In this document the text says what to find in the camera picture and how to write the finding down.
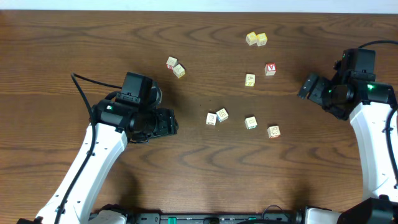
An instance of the wood grain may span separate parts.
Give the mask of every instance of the wood grain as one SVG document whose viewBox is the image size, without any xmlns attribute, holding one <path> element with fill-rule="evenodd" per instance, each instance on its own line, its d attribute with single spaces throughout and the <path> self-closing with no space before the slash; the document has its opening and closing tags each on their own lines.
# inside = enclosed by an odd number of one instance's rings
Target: wood grain
<svg viewBox="0 0 398 224">
<path fill-rule="evenodd" d="M 266 32 L 267 45 L 248 46 L 251 31 Z M 396 15 L 0 12 L 0 223 L 34 218 L 80 148 L 88 115 L 70 72 L 115 85 L 127 71 L 145 74 L 180 124 L 176 136 L 128 146 L 95 208 L 346 210 L 362 195 L 354 132 L 296 94 L 309 72 L 330 78 L 344 49 L 377 39 L 398 39 Z M 372 48 L 377 80 L 397 86 L 398 49 Z M 187 69 L 181 79 L 165 66 L 170 55 Z M 257 75 L 254 88 L 246 73 Z M 111 91 L 81 86 L 91 104 Z M 207 126 L 206 113 L 222 107 L 228 120 Z M 256 129 L 245 128 L 249 114 Z M 271 124 L 280 138 L 268 139 Z"/>
</svg>

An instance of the white background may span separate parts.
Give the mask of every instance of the white background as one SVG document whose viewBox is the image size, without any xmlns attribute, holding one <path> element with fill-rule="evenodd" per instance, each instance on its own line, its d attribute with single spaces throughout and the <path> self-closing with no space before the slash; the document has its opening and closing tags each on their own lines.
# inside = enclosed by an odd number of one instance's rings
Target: white background
<svg viewBox="0 0 398 224">
<path fill-rule="evenodd" d="M 0 9 L 398 13 L 398 0 L 0 0 Z"/>
</svg>

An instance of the white cube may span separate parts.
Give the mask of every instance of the white cube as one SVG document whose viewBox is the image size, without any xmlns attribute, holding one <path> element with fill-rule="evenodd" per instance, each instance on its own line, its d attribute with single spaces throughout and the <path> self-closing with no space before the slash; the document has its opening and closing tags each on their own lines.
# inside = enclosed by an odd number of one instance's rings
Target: white cube
<svg viewBox="0 0 398 224">
<path fill-rule="evenodd" d="M 257 121 L 255 117 L 246 118 L 244 120 L 247 129 L 253 129 L 257 127 Z"/>
<path fill-rule="evenodd" d="M 275 63 L 266 64 L 266 75 L 275 75 L 276 65 Z"/>
<path fill-rule="evenodd" d="M 267 131 L 269 138 L 276 138 L 280 136 L 279 126 L 271 126 Z"/>
<path fill-rule="evenodd" d="M 246 74 L 246 80 L 244 82 L 245 86 L 254 86 L 255 82 L 256 82 L 256 75 Z"/>
<path fill-rule="evenodd" d="M 258 34 L 257 35 L 257 46 L 263 46 L 267 43 L 267 36 L 266 33 Z"/>
<path fill-rule="evenodd" d="M 216 125 L 217 114 L 207 113 L 206 124 Z"/>
<path fill-rule="evenodd" d="M 173 57 L 169 57 L 166 62 L 167 68 L 173 70 L 173 68 L 178 64 L 178 60 Z"/>
<path fill-rule="evenodd" d="M 181 65 L 177 65 L 173 68 L 173 73 L 175 76 L 177 76 L 177 78 L 181 78 L 183 75 L 185 75 L 185 69 Z"/>
<path fill-rule="evenodd" d="M 217 111 L 216 114 L 219 122 L 223 122 L 228 118 L 228 113 L 226 112 L 225 108 Z"/>
<path fill-rule="evenodd" d="M 251 32 L 250 34 L 246 35 L 246 42 L 249 45 L 253 45 L 257 43 L 257 35 L 255 32 Z"/>
</svg>

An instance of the pair of yellow cubes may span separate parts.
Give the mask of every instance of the pair of yellow cubes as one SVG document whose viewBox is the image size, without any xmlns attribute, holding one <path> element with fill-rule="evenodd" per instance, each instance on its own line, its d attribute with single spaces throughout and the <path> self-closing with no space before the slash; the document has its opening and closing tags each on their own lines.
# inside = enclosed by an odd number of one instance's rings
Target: pair of yellow cubes
<svg viewBox="0 0 398 224">
<path fill-rule="evenodd" d="M 266 33 L 256 35 L 255 32 L 251 32 L 250 34 L 248 34 L 246 36 L 246 42 L 249 45 L 253 45 L 253 44 L 257 43 L 257 46 L 263 46 L 267 43 L 267 40 L 268 40 L 268 38 L 266 36 Z"/>
</svg>

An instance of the block face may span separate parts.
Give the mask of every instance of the block face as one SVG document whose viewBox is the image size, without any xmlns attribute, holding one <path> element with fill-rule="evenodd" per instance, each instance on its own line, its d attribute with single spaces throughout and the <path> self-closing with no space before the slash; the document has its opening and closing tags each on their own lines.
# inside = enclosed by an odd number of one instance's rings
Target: block face
<svg viewBox="0 0 398 224">
<path fill-rule="evenodd" d="M 223 122 L 228 118 L 228 113 L 226 112 L 225 108 L 217 111 L 216 114 L 219 122 Z"/>
<path fill-rule="evenodd" d="M 244 123 L 247 129 L 253 129 L 257 127 L 257 121 L 255 117 L 246 118 Z"/>
<path fill-rule="evenodd" d="M 279 126 L 271 126 L 267 131 L 269 138 L 276 138 L 280 136 Z"/>
<path fill-rule="evenodd" d="M 276 65 L 275 63 L 266 64 L 266 75 L 275 75 Z"/>
<path fill-rule="evenodd" d="M 263 46 L 267 43 L 267 36 L 266 33 L 258 34 L 257 35 L 257 46 Z"/>
<path fill-rule="evenodd" d="M 185 75 L 185 69 L 181 65 L 177 65 L 173 68 L 173 73 L 175 76 L 177 76 L 177 78 L 181 78 L 183 75 Z"/>
<path fill-rule="evenodd" d="M 216 125 L 217 114 L 207 113 L 206 124 Z"/>
<path fill-rule="evenodd" d="M 255 32 L 251 32 L 250 34 L 248 34 L 246 36 L 246 42 L 249 45 L 253 45 L 253 44 L 257 43 L 257 35 L 256 35 L 256 33 Z"/>
<path fill-rule="evenodd" d="M 173 70 L 173 68 L 178 64 L 178 60 L 176 58 L 173 57 L 169 57 L 169 59 L 167 59 L 166 65 L 168 69 Z"/>
<path fill-rule="evenodd" d="M 255 82 L 256 82 L 256 75 L 246 74 L 246 79 L 244 82 L 245 86 L 254 86 Z"/>
</svg>

